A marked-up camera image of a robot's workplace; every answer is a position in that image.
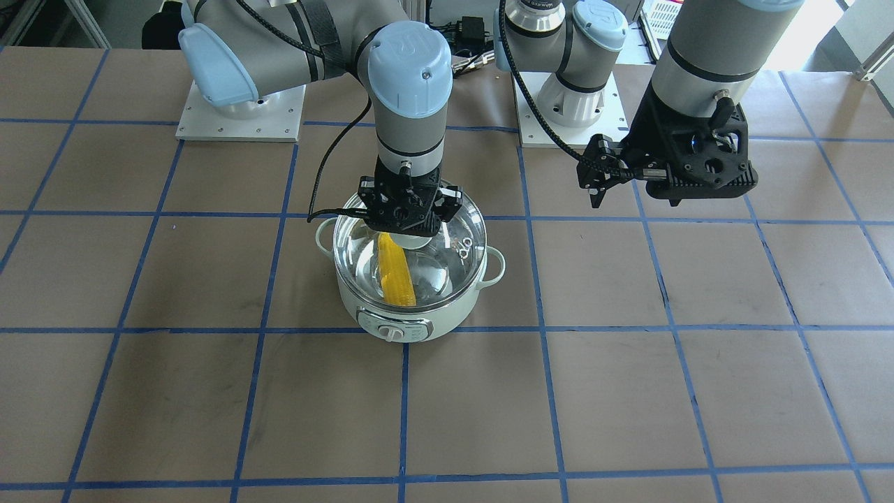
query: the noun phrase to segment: yellow corn cob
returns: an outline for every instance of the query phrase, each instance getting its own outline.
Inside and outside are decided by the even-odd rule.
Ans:
[[[391,305],[413,307],[416,293],[409,277],[406,252],[388,233],[379,234],[379,273],[385,301]]]

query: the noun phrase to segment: grid line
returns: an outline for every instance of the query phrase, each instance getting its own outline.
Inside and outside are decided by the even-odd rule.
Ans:
[[[404,503],[407,498],[407,424],[409,416],[409,343],[403,344],[401,363],[401,440],[398,467],[397,501]]]
[[[0,209],[0,216],[42,216],[42,217],[154,217],[157,212],[146,210],[102,210],[102,209]],[[162,217],[195,218],[281,218],[279,212],[246,211],[162,211]],[[286,219],[306,219],[307,213],[286,213]],[[894,220],[804,220],[786,218],[714,218],[714,217],[598,217],[542,215],[485,215],[488,221],[519,221],[530,218],[534,222],[648,222],[677,224],[761,224],[779,226],[894,226]]]
[[[875,245],[875,241],[869,235],[869,231],[866,229],[866,226],[863,224],[863,219],[860,218],[860,213],[856,210],[856,206],[854,206],[854,202],[850,199],[848,195],[848,191],[845,190],[844,184],[841,182],[841,179],[838,176],[838,173],[835,171],[835,166],[832,164],[831,159],[829,159],[829,155],[826,153],[826,149],[822,147],[822,141],[816,136],[816,131],[813,126],[810,124],[810,121],[807,120],[807,115],[804,113],[804,109],[801,107],[801,104],[798,103],[797,97],[795,93],[792,91],[791,86],[789,86],[789,81],[785,78],[785,74],[783,72],[779,72],[779,76],[782,79],[782,85],[785,86],[786,92],[789,94],[789,98],[791,98],[792,103],[795,104],[795,108],[797,112],[801,115],[801,120],[804,121],[804,125],[807,126],[807,130],[810,132],[810,136],[813,137],[814,144],[816,148],[820,150],[820,154],[822,155],[822,160],[826,163],[826,166],[829,168],[829,173],[831,173],[832,178],[835,180],[835,184],[838,186],[841,195],[844,197],[844,201],[848,204],[851,213],[854,214],[854,219],[857,224],[860,225],[860,230],[863,231],[863,236],[866,238],[866,241],[869,243],[870,249],[872,249],[873,254],[875,255],[875,259],[879,261],[879,265],[881,266],[881,270],[884,271],[885,276],[888,278],[888,283],[894,287],[894,276],[891,275],[890,269],[888,269],[888,265],[885,263],[885,260],[882,258],[879,253],[878,246]]]
[[[861,470],[894,470],[894,463],[858,464]],[[825,465],[753,465],[717,467],[720,475],[750,473],[822,473],[850,472],[849,464]],[[661,470],[616,470],[601,472],[566,472],[565,477],[573,480],[598,479],[642,479],[656,477],[706,476],[708,468],[672,468]],[[558,472],[540,473],[481,473],[481,474],[420,474],[406,477],[407,484],[451,483],[451,482],[507,482],[507,481],[557,481]],[[195,481],[84,481],[75,482],[75,490],[102,489],[182,489],[182,488],[233,488],[233,487],[293,487],[293,486],[334,486],[334,485],[396,485],[399,477],[296,477],[296,478],[255,478],[212,479]],[[0,492],[18,490],[63,490],[67,482],[0,482]]]
[[[516,147],[519,156],[519,174],[521,175],[521,195],[525,206],[525,224],[527,227],[528,252],[531,255],[531,273],[534,279],[534,297],[537,306],[537,325],[540,333],[540,349],[544,358],[544,377],[546,384],[546,397],[550,406],[550,422],[552,424],[552,443],[556,451],[556,468],[559,475],[559,486],[562,503],[569,503],[568,482],[565,478],[565,455],[561,447],[561,433],[559,431],[559,416],[556,412],[555,391],[552,386],[552,366],[550,364],[549,339],[546,336],[546,318],[544,316],[544,299],[540,290],[540,272],[537,268],[537,252],[534,242],[534,222],[531,220],[531,203],[527,193],[527,175],[525,173],[525,157],[521,146]]]
[[[4,50],[3,46],[0,46],[0,53]],[[821,326],[802,326],[797,320],[797,316],[795,315],[793,308],[791,307],[790,300],[788,298],[788,294],[785,291],[785,286],[782,284],[781,277],[779,276],[779,271],[776,268],[775,261],[772,257],[772,252],[769,249],[764,237],[763,232],[761,230],[761,224],[791,224],[791,225],[857,225],[860,226],[864,232],[864,236],[869,242],[871,248],[873,249],[873,253],[875,254],[877,260],[880,262],[884,272],[888,276],[889,281],[894,285],[894,279],[892,279],[890,270],[887,268],[884,263],[881,255],[878,252],[877,247],[875,246],[872,238],[868,234],[866,228],[868,226],[894,226],[894,222],[890,221],[863,221],[859,214],[856,212],[856,208],[853,206],[852,201],[846,194],[843,184],[835,173],[834,166],[831,161],[828,159],[824,149],[822,148],[821,142],[854,142],[854,143],[894,143],[894,140],[872,140],[872,139],[839,139],[839,138],[819,138],[816,137],[814,130],[807,124],[806,117],[801,110],[800,106],[797,103],[797,100],[792,94],[791,89],[788,84],[785,82],[784,76],[782,76],[783,82],[786,84],[787,91],[789,92],[790,97],[795,101],[796,107],[798,107],[798,112],[801,114],[802,119],[807,124],[808,129],[810,130],[812,138],[785,138],[785,137],[753,137],[754,140],[768,140],[768,141],[813,141],[817,144],[820,149],[825,162],[828,165],[833,177],[836,180],[836,183],[839,185],[839,189],[844,195],[848,206],[851,208],[852,212],[856,220],[764,220],[757,219],[754,213],[754,209],[751,207],[750,201],[747,200],[746,196],[746,204],[748,206],[749,212],[751,214],[751,218],[735,218],[735,219],[723,219],[723,218],[667,218],[667,217],[647,217],[645,215],[645,211],[642,206],[642,201],[640,199],[640,193],[636,186],[634,186],[635,196],[637,199],[637,205],[639,208],[640,217],[535,217],[530,214],[530,206],[528,200],[528,192],[527,192],[527,179],[525,177],[525,168],[524,168],[524,159],[522,157],[521,148],[517,148],[517,153],[519,155],[519,169],[521,173],[522,180],[522,191],[524,197],[525,204],[525,212],[524,216],[491,216],[486,217],[488,220],[518,220],[525,221],[527,224],[527,236],[529,241],[530,253],[531,253],[531,262],[532,262],[532,274],[534,276],[535,281],[535,295],[536,295],[536,304],[538,310],[538,326],[537,327],[461,327],[453,330],[454,332],[538,332],[541,337],[542,343],[542,351],[544,357],[544,373],[546,377],[547,383],[547,393],[548,399],[550,401],[551,408],[551,421],[553,428],[553,438],[556,447],[556,456],[557,456],[557,468],[558,471],[553,473],[486,473],[486,474],[423,474],[423,475],[406,475],[406,432],[407,432],[407,408],[408,408],[408,389],[409,389],[409,345],[404,345],[403,347],[403,364],[401,371],[401,466],[399,469],[399,475],[397,477],[341,477],[341,478],[292,478],[292,479],[241,479],[241,465],[244,462],[244,449],[245,449],[245,440],[247,437],[247,433],[250,427],[250,420],[252,409],[254,406],[254,390],[257,389],[257,377],[259,375],[259,366],[261,362],[261,354],[263,352],[263,342],[264,336],[267,333],[288,333],[288,334],[323,334],[323,333],[332,333],[332,332],[349,332],[349,333],[365,333],[365,331],[361,328],[352,327],[352,328],[269,328],[266,326],[266,319],[269,314],[271,297],[273,295],[274,282],[277,270],[277,264],[279,260],[279,253],[282,247],[283,240],[283,232],[284,226],[288,219],[291,218],[304,218],[306,215],[300,213],[287,213],[286,209],[288,206],[288,200],[291,194],[291,182],[292,177],[294,175],[295,170],[295,160],[298,152],[298,146],[294,147],[290,173],[289,173],[289,181],[286,186],[286,191],[283,196],[283,210],[280,213],[239,213],[239,212],[164,212],[162,211],[162,207],[164,206],[164,199],[166,198],[168,189],[170,187],[174,170],[177,166],[177,162],[181,153],[181,149],[183,147],[183,141],[179,142],[177,152],[174,156],[174,161],[172,162],[171,170],[169,172],[167,181],[165,183],[164,189],[162,191],[161,199],[159,201],[158,208],[155,212],[151,211],[133,211],[133,212],[104,212],[104,211],[44,211],[44,210],[36,210],[35,206],[38,202],[38,198],[41,195],[41,192],[44,190],[46,186],[46,182],[49,179],[50,175],[53,173],[54,167],[58,162],[59,157],[62,155],[63,150],[67,144],[67,141],[70,139],[73,128],[78,124],[119,124],[119,125],[163,125],[163,126],[172,126],[176,125],[176,122],[166,122],[166,121],[88,121],[88,120],[80,120],[80,113],[83,107],[86,105],[89,94],[92,91],[97,77],[102,70],[102,67],[105,63],[105,59],[108,55],[108,51],[105,51],[97,70],[91,80],[89,87],[86,91],[85,96],[83,97],[80,106],[75,114],[75,117],[72,120],[55,120],[55,119],[46,119],[46,120],[31,120],[31,119],[5,119],[0,118],[0,123],[37,123],[37,124],[68,124],[69,128],[65,136],[63,137],[63,141],[59,146],[58,151],[56,151],[54,159],[47,169],[47,172],[38,187],[37,192],[35,193],[32,202],[30,203],[29,209],[26,210],[0,210],[0,215],[22,215],[25,218],[22,220],[13,241],[10,243],[9,247],[4,254],[2,260],[0,260],[0,274],[2,274],[5,265],[7,264],[15,244],[19,241],[21,234],[24,230],[24,227],[27,224],[30,216],[33,215],[60,215],[60,216],[121,216],[121,217],[153,217],[153,223],[149,228],[147,240],[144,243],[144,247],[138,262],[138,266],[136,271],[134,272],[134,277],[131,281],[131,288],[128,292],[127,298],[125,300],[124,307],[122,309],[122,314],[119,319],[118,326],[116,328],[0,328],[0,334],[2,333],[12,333],[12,332],[25,332],[25,333],[108,333],[114,334],[112,344],[110,344],[109,353],[105,360],[105,366],[100,377],[99,384],[97,386],[97,392],[95,394],[94,403],[91,407],[90,415],[88,417],[87,425],[85,426],[85,430],[83,432],[81,443],[79,445],[78,454],[76,455],[76,459],[74,464],[72,465],[72,471],[69,476],[69,480],[67,482],[16,482],[16,483],[3,483],[0,482],[0,491],[4,490],[64,490],[65,493],[63,495],[63,502],[67,501],[71,496],[72,490],[92,490],[92,489],[139,489],[139,488],[181,488],[181,487],[197,487],[197,488],[232,488],[231,493],[231,501],[235,501],[238,495],[238,490],[240,487],[268,487],[268,486],[301,486],[301,485],[349,485],[349,484],[398,484],[399,486],[399,497],[398,500],[402,503],[404,499],[404,492],[406,488],[406,484],[408,483],[429,483],[429,482],[486,482],[486,481],[520,481],[520,480],[558,480],[561,482],[561,490],[562,490],[562,499],[563,502],[567,503],[568,494],[567,494],[567,479],[605,479],[605,478],[635,478],[635,477],[661,477],[661,476],[695,476],[695,475],[710,475],[712,477],[715,492],[719,502],[722,502],[722,496],[720,494],[719,485],[717,484],[717,474],[736,474],[736,473],[793,473],[793,472],[833,472],[833,471],[854,471],[859,484],[861,491],[864,494],[864,499],[868,502],[870,501],[868,497],[868,493],[866,491],[865,485],[863,483],[863,479],[861,476],[861,470],[891,470],[894,469],[894,463],[891,464],[858,464],[856,460],[853,459],[853,455],[849,450],[849,446],[847,444],[847,440],[844,438],[843,430],[840,427],[840,423],[838,421],[838,417],[835,414],[834,408],[831,404],[831,400],[828,397],[828,393],[822,383],[822,376],[818,371],[818,368],[815,365],[813,360],[813,356],[810,353],[810,348],[806,344],[804,332],[810,330],[894,330],[894,326],[832,326],[832,325],[821,325]],[[305,125],[323,125],[323,126],[338,126],[343,127],[346,123],[329,123],[329,122],[319,122],[319,121],[306,121]],[[359,124],[360,126],[372,127],[374,124]],[[516,128],[508,128],[501,126],[448,126],[447,129],[454,131],[497,131],[497,132],[511,132],[518,133],[518,129]],[[130,304],[133,298],[133,295],[136,291],[137,283],[139,282],[139,277],[141,275],[141,270],[143,264],[145,262],[146,256],[148,254],[148,250],[150,244],[152,242],[152,238],[158,223],[158,219],[161,217],[265,217],[265,218],[280,218],[280,226],[277,231],[277,239],[276,245],[274,247],[274,256],[271,264],[271,272],[270,277],[268,279],[265,307],[262,313],[262,320],[259,328],[125,328],[123,326],[124,320],[127,316],[127,312],[130,308]],[[573,221],[627,221],[627,222],[641,222],[643,228],[646,233],[646,237],[648,239],[650,252],[652,254],[652,258],[654,261],[654,266],[656,269],[656,275],[658,277],[659,286],[662,289],[662,297],[665,301],[665,308],[668,314],[668,325],[659,325],[659,326],[639,326],[639,327],[571,327],[571,326],[547,326],[544,320],[544,311],[543,311],[543,301],[540,292],[540,284],[539,284],[539,274],[537,271],[536,264],[536,250],[535,250],[535,242],[534,242],[534,234],[533,234],[533,225],[534,221],[562,221],[562,220],[573,220]],[[754,225],[760,235],[764,249],[767,253],[768,259],[772,264],[772,268],[774,269],[774,274],[777,276],[777,280],[780,284],[780,288],[782,289],[783,294],[785,295],[785,299],[787,304],[789,305],[790,314],[793,317],[794,324],[793,325],[676,325],[672,318],[672,312],[670,303],[668,301],[667,292],[665,285],[663,283],[662,273],[660,269],[660,264],[658,261],[657,254],[654,249],[654,244],[652,242],[651,233],[649,231],[649,223],[651,222],[682,222],[682,223],[721,223],[721,224],[750,224]],[[700,421],[700,413],[698,411],[698,405],[695,401],[695,391],[692,389],[691,379],[688,376],[687,365],[685,360],[685,355],[682,350],[682,346],[679,342],[678,330],[708,330],[708,329],[723,329],[723,330],[747,330],[747,329],[773,329],[773,330],[794,330],[799,334],[802,343],[804,344],[805,351],[807,353],[808,361],[811,363],[812,370],[814,371],[814,376],[816,377],[818,384],[821,388],[823,398],[829,408],[830,413],[832,414],[833,420],[835,421],[836,428],[838,430],[839,436],[844,443],[844,447],[848,452],[848,460],[849,464],[836,464],[836,465],[777,465],[777,466],[742,466],[742,467],[724,467],[717,468],[713,467],[713,462],[710,458],[710,451],[707,446],[707,438],[704,435],[704,425],[701,424]],[[234,477],[232,480],[207,480],[207,481],[124,481],[124,482],[77,482],[77,472],[80,468],[80,461],[83,457],[84,450],[86,449],[90,430],[92,428],[92,422],[95,419],[96,412],[98,409],[99,401],[102,396],[103,388],[105,386],[105,381],[108,377],[108,373],[111,370],[111,364],[114,359],[115,349],[118,346],[118,342],[120,340],[120,336],[122,334],[138,334],[138,333],[147,333],[152,331],[171,331],[173,333],[258,333],[258,345],[256,348],[256,357],[255,357],[255,367],[253,369],[252,375],[252,383],[249,388],[249,398],[246,407],[246,418],[243,423],[242,430],[242,442],[240,445],[240,453],[237,460],[237,469],[234,473]],[[594,332],[632,332],[632,331],[647,331],[647,332],[671,332],[674,336],[675,345],[677,346],[678,356],[681,361],[681,366],[683,368],[684,376],[687,379],[687,387],[691,396],[691,400],[693,401],[694,413],[696,415],[696,423],[700,429],[700,435],[703,435],[703,445],[705,448],[705,454],[709,460],[708,468],[692,468],[692,469],[677,469],[677,470],[645,470],[645,471],[605,471],[605,472],[566,472],[564,467],[564,462],[562,458],[561,452],[561,435],[559,433],[558,419],[555,410],[555,402],[554,402],[554,394],[552,392],[552,371],[549,360],[548,353],[548,340],[546,337],[547,333],[561,333],[561,332],[570,332],[570,331],[594,331]]]
[[[755,209],[751,205],[751,200],[748,198],[747,195],[745,196],[745,204],[748,206],[748,211],[754,215]],[[791,298],[789,297],[789,291],[785,287],[785,283],[782,281],[782,274],[780,273],[779,267],[776,264],[776,259],[773,258],[773,252],[770,249],[770,245],[767,243],[767,239],[763,233],[763,229],[761,228],[761,225],[757,223],[757,221],[755,221],[755,230],[757,231],[757,235],[761,240],[761,245],[763,246],[763,251],[767,256],[767,260],[770,262],[770,267],[773,271],[773,275],[776,277],[776,282],[779,284],[780,290],[782,291],[782,297],[785,299],[786,308],[789,310],[789,316],[791,316],[792,321],[795,323],[797,337],[798,339],[800,339],[801,346],[804,348],[807,363],[810,365],[810,370],[813,373],[816,384],[820,389],[822,401],[826,405],[826,410],[828,411],[829,416],[832,420],[832,424],[835,427],[835,432],[839,437],[841,446],[844,449],[845,455],[848,457],[849,466],[853,471],[854,476],[856,477],[857,485],[860,488],[860,492],[863,494],[865,503],[872,503],[872,498],[869,496],[869,491],[866,489],[866,484],[863,481],[863,475],[860,473],[860,469],[856,464],[854,453],[850,448],[850,444],[848,443],[848,438],[845,436],[844,430],[841,428],[841,421],[839,420],[838,413],[835,412],[835,406],[832,404],[831,399],[829,398],[829,392],[826,390],[826,385],[822,381],[820,369],[816,366],[813,352],[810,350],[810,345],[807,343],[807,338],[804,335],[804,330],[801,326],[801,322],[797,318],[797,313],[795,313],[795,307],[794,304],[792,304],[791,302]]]
[[[274,245],[273,258],[270,261],[270,275],[267,279],[267,289],[264,298],[264,309],[261,311],[261,326],[257,335],[257,346],[255,348],[255,360],[251,370],[251,384],[249,385],[249,395],[245,406],[245,419],[242,422],[242,433],[239,442],[239,453],[236,456],[236,468],[233,471],[233,480],[236,484],[230,491],[230,503],[236,503],[239,498],[239,480],[242,478],[242,468],[245,465],[245,451],[249,444],[249,432],[251,430],[251,416],[255,409],[255,396],[257,395],[257,380],[261,373],[261,358],[264,354],[264,342],[266,339],[267,321],[270,316],[270,304],[273,301],[274,287],[276,284],[276,271],[279,268],[280,251],[283,248],[283,235],[285,234],[286,211],[289,207],[289,199],[291,197],[292,180],[295,177],[295,166],[298,164],[299,147],[296,143],[292,146],[291,161],[289,162],[289,175],[286,177],[285,190],[283,194],[283,206],[280,211],[279,228],[276,231],[276,244]]]
[[[93,77],[90,79],[87,90],[84,91],[84,96],[80,99],[78,108],[74,112],[74,117],[71,119],[71,121],[67,121],[69,123],[68,129],[65,131],[65,135],[63,136],[62,141],[59,143],[59,149],[56,150],[56,153],[53,155],[53,160],[50,161],[50,166],[46,169],[44,177],[40,180],[40,185],[34,192],[34,197],[31,198],[31,203],[28,205],[28,211],[24,214],[25,217],[21,220],[19,228],[16,230],[15,235],[13,236],[13,240],[9,243],[9,246],[6,247],[6,253],[4,254],[3,258],[0,259],[0,275],[3,275],[3,271],[6,269],[6,264],[9,263],[10,257],[13,256],[13,250],[15,250],[15,246],[19,243],[21,234],[25,231],[25,226],[30,220],[30,212],[34,211],[34,208],[38,205],[40,195],[44,192],[44,189],[46,189],[46,182],[49,181],[50,176],[55,171],[55,167],[59,163],[59,158],[62,156],[62,153],[65,150],[65,146],[68,144],[68,140],[72,137],[74,126],[77,124],[81,112],[84,111],[84,107],[87,105],[87,100],[90,98],[90,93],[93,92],[93,88],[96,85],[97,80],[99,79],[100,72],[103,71],[103,66],[105,66],[105,60],[108,58],[108,56],[109,51],[107,49],[103,51],[102,57],[99,58],[97,69],[93,72]]]
[[[698,428],[698,437],[702,442],[704,460],[708,465],[708,474],[711,476],[711,485],[714,489],[714,497],[717,498],[717,503],[723,503],[723,493],[721,491],[720,480],[717,478],[717,471],[714,468],[714,458],[711,454],[711,445],[708,443],[708,433],[704,428],[704,422],[702,421],[702,412],[699,409],[698,400],[696,399],[696,387],[692,382],[692,376],[689,374],[689,365],[686,360],[686,353],[683,351],[683,343],[680,341],[679,332],[677,330],[676,322],[674,321],[673,317],[671,298],[668,295],[667,286],[664,284],[664,275],[662,273],[661,262],[658,260],[658,253],[655,250],[654,241],[652,239],[652,231],[649,228],[649,223],[645,220],[645,207],[643,206],[643,199],[639,193],[639,186],[636,182],[633,182],[633,194],[637,200],[639,215],[643,217],[643,232],[645,233],[645,240],[649,245],[649,254],[652,256],[652,264],[655,268],[655,277],[658,281],[658,288],[659,290],[661,290],[662,302],[664,303],[664,313],[668,319],[670,333],[673,336],[673,344],[677,351],[677,357],[679,359],[679,366],[683,372],[683,380],[686,383],[686,390],[687,394],[689,395],[689,403],[692,405],[692,414],[695,417],[696,427]]]
[[[131,286],[128,289],[127,297],[124,299],[124,306],[122,307],[121,316],[118,318],[118,326],[115,328],[114,335],[112,336],[112,344],[109,346],[108,355],[105,358],[105,365],[103,367],[103,372],[99,377],[99,383],[97,384],[97,391],[94,394],[93,404],[90,406],[90,412],[87,416],[87,423],[84,425],[84,431],[80,437],[80,444],[78,445],[78,451],[75,454],[74,462],[72,463],[72,469],[69,473],[68,484],[65,487],[65,491],[62,496],[62,503],[68,503],[69,499],[72,497],[72,491],[74,487],[74,483],[78,480],[78,471],[80,470],[81,462],[84,458],[84,453],[87,450],[87,444],[90,439],[90,433],[93,431],[93,424],[97,418],[97,412],[99,411],[99,403],[102,400],[103,391],[105,391],[105,384],[108,381],[108,376],[110,371],[112,370],[112,362],[114,361],[115,353],[118,350],[118,345],[121,341],[122,329],[124,327],[124,320],[127,319],[128,312],[131,310],[131,303],[133,302],[133,296],[137,291],[137,283],[139,282],[139,278],[143,272],[143,266],[146,263],[146,257],[149,253],[149,247],[152,244],[152,238],[155,236],[156,229],[158,228],[158,220],[161,218],[161,210],[164,207],[164,201],[167,199],[168,191],[171,189],[171,181],[173,180],[173,174],[177,169],[177,164],[180,162],[180,155],[183,152],[183,141],[179,141],[177,144],[177,150],[174,152],[173,160],[171,161],[171,168],[168,170],[168,176],[164,181],[164,188],[162,189],[162,193],[158,198],[158,205],[156,206],[156,215],[152,218],[152,224],[149,226],[148,233],[146,235],[146,241],[143,243],[143,249],[140,252],[139,260],[137,261],[136,270],[133,273],[133,279],[131,280]]]
[[[770,331],[796,331],[799,328],[805,332],[894,332],[894,325],[674,325],[674,328],[682,331],[706,331],[706,330],[770,330]],[[671,332],[670,325],[546,325],[547,333],[562,332]],[[170,332],[172,334],[256,334],[260,327],[0,327],[0,334],[148,334],[152,332]],[[493,333],[493,332],[539,332],[540,327],[534,326],[505,326],[505,327],[456,327],[451,333]],[[360,327],[267,327],[267,334],[366,334]]]

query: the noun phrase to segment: pot handle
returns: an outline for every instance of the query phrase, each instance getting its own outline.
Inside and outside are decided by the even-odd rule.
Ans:
[[[335,222],[337,220],[338,220],[337,217],[329,218],[328,220],[326,220],[325,222],[320,224],[319,227],[316,228],[316,247],[319,248],[320,251],[323,252],[323,254],[326,257],[329,257],[329,260],[333,260],[335,258],[335,255],[333,254],[332,250],[329,250],[328,248],[323,246],[323,243],[320,241],[320,238],[323,236],[323,231],[326,230],[327,227],[331,227],[331,226],[335,225]]]
[[[479,282],[478,286],[477,286],[478,290],[487,288],[488,286],[496,285],[502,279],[503,273],[506,272],[506,257],[503,257],[502,253],[499,250],[497,250],[496,248],[494,248],[493,246],[488,246],[486,249],[487,249],[488,255],[493,255],[494,257],[497,258],[497,260],[500,261],[500,272],[497,274],[497,277],[495,277],[494,279],[488,279],[487,281]]]

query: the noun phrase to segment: pot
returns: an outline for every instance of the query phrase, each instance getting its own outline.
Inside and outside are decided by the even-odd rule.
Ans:
[[[346,207],[364,206],[354,194]],[[331,226],[329,250],[321,239]],[[472,312],[479,292],[506,270],[502,253],[487,245],[484,217],[468,197],[431,239],[379,233],[362,219],[342,216],[320,225],[316,246],[334,262],[350,316],[388,342],[420,342],[450,332]],[[500,271],[485,280],[488,256],[500,262]]]

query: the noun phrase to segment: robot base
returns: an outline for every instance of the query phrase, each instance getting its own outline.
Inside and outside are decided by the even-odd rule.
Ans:
[[[266,96],[258,103],[212,107],[195,82],[183,106],[176,137],[186,141],[298,141],[304,86]]]
[[[531,91],[531,95],[535,98],[549,76],[550,74],[545,72],[521,73],[527,89]],[[629,128],[627,119],[624,118],[624,108],[620,103],[618,84],[615,83],[614,75],[609,76],[604,91],[603,99],[605,103],[599,120],[595,124],[587,128],[570,128],[555,124],[547,119],[552,130],[571,147],[576,149],[585,149],[590,142],[590,138],[597,133],[602,133],[616,141],[627,136]],[[549,136],[546,136],[544,129],[540,127],[540,124],[531,114],[531,107],[527,105],[525,97],[521,95],[518,84],[515,84],[515,105],[519,114],[521,146],[535,149],[557,149],[556,144],[550,140]]]

